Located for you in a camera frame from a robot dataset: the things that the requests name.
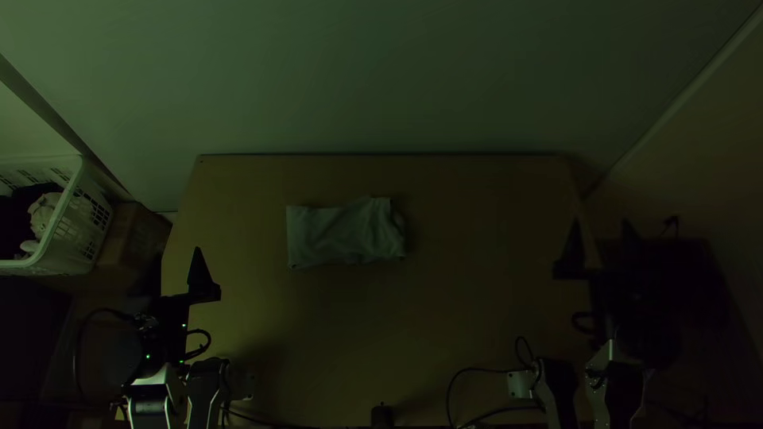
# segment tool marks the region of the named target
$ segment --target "crumpled towel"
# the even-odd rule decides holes
[[[405,257],[403,218],[389,198],[364,197],[343,207],[286,207],[289,268],[368,264]]]
[[[29,224],[31,225],[37,240],[41,240],[42,236],[45,235],[45,230],[48,229],[50,218],[53,217],[53,211],[55,211],[62,195],[63,194],[60,192],[49,192],[43,194],[37,201],[29,206],[29,209],[27,210],[27,213],[31,215]]]

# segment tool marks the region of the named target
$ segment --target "wooden table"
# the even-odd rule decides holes
[[[288,271],[285,207],[363,195],[393,198],[409,256]],[[204,156],[169,239],[163,288],[185,291],[200,246],[223,299],[192,307],[189,325],[211,332],[205,357],[231,358],[258,378],[255,400],[234,407],[291,424],[367,426],[385,401],[398,425],[444,425],[452,374],[518,367],[518,335],[580,369],[590,357],[569,321],[589,308],[586,285],[551,277],[575,217],[586,225],[559,157]],[[576,403],[590,418],[581,388]],[[454,387],[456,423],[511,404],[500,375]]]

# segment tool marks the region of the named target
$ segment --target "wire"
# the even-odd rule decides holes
[[[517,355],[517,360],[526,368],[526,369],[532,369],[533,367],[527,363],[525,359],[522,359],[522,355],[519,353],[519,343],[523,342],[525,344],[525,348],[527,349],[527,353],[530,355],[530,361],[535,361],[535,355],[533,354],[533,349],[530,348],[530,343],[527,342],[527,338],[523,336],[518,336],[517,339],[514,340],[514,353]]]
[[[654,400],[646,400],[646,403],[649,405],[653,405],[655,407],[658,407],[662,411],[664,411],[666,414],[670,415],[678,424],[680,424],[682,427],[702,427],[702,428],[736,428],[736,429],[743,429],[743,428],[757,428],[760,429],[763,427],[763,423],[751,423],[751,422],[740,422],[740,423],[727,423],[727,422],[714,422],[707,418],[707,403],[705,403],[704,408],[702,410],[699,410],[697,415],[704,414],[702,419],[697,418],[697,416],[689,416],[682,412],[679,412],[673,408],[668,407],[667,405],[661,404],[659,402],[656,402]]]
[[[466,423],[459,426],[459,429],[462,427],[469,427],[473,424],[479,423],[483,421],[484,419],[487,419],[488,417],[492,417],[497,414],[502,414],[504,412],[514,412],[514,411],[524,411],[524,410],[537,410],[539,409],[537,406],[525,406],[525,407],[503,407],[503,408],[497,408],[494,409],[491,412],[486,412],[485,414],[481,414],[477,417],[474,417],[473,419],[468,420]]]
[[[72,353],[72,376],[74,377],[74,384],[77,387],[79,398],[85,404],[90,404],[90,401],[88,400],[87,396],[85,396],[85,391],[82,389],[82,382],[79,380],[79,353],[82,349],[82,338],[84,336],[87,324],[91,321],[91,319],[93,319],[94,316],[100,313],[109,313],[117,319],[123,320],[125,322],[133,321],[133,316],[107,307],[96,308],[95,310],[87,313],[87,315],[82,319],[82,323],[79,325],[79,329],[77,330],[77,339],[74,345],[74,352]]]
[[[220,408],[225,413],[228,413],[228,414],[231,414],[231,415],[235,415],[236,417],[238,417],[240,419],[244,419],[244,420],[250,421],[252,423],[257,423],[257,424],[260,424],[262,426],[291,427],[293,429],[319,429],[318,427],[312,427],[312,426],[294,426],[294,425],[291,425],[291,424],[273,423],[273,422],[269,422],[269,421],[266,421],[266,420],[255,419],[254,417],[251,417],[249,415],[245,415],[245,414],[241,414],[241,413],[235,412],[235,411],[231,410],[228,407],[220,407]]]
[[[193,351],[189,351],[185,354],[185,361],[191,360],[193,358],[197,358],[198,356],[201,356],[207,349],[209,349],[209,346],[212,344],[212,336],[209,335],[209,332],[206,332],[203,329],[193,329],[185,333],[185,337],[187,338],[191,334],[202,334],[203,336],[207,337],[207,344],[199,344],[199,348]]]
[[[505,374],[510,373],[512,371],[515,371],[515,369],[489,369],[489,368],[477,368],[477,367],[469,367],[464,368],[458,371],[456,374],[453,375],[453,378],[451,378],[451,382],[447,385],[447,391],[445,392],[445,414],[447,415],[447,424],[451,427],[451,429],[456,429],[456,427],[453,425],[453,417],[451,416],[451,391],[453,390],[453,384],[455,383],[456,379],[459,378],[459,376],[463,373],[493,373],[493,374]]]

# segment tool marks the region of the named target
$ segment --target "plastic basket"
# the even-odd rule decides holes
[[[38,250],[23,260],[0,260],[0,275],[83,274],[92,269],[112,210],[90,169],[80,156],[0,160],[0,195],[48,182],[64,189]]]

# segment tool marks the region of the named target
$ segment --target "cardboard box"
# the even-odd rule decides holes
[[[95,266],[140,275],[152,258],[164,251],[172,224],[140,203],[122,203]]]

